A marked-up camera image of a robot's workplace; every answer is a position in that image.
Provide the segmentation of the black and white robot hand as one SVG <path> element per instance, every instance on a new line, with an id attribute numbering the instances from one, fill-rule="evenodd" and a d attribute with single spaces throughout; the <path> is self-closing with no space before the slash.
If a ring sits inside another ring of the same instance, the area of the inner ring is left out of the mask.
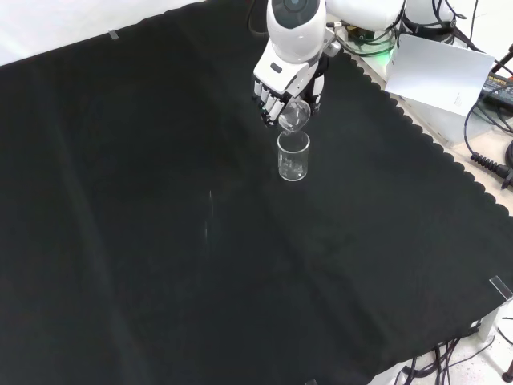
<path id="1" fill-rule="evenodd" d="M 268 42 L 252 75 L 252 98 L 257 101 L 263 123 L 268 127 L 277 125 L 279 116 L 293 99 L 305 101 L 310 114 L 317 114 L 328 67 L 329 57 L 324 54 L 311 63 L 288 63 Z"/>

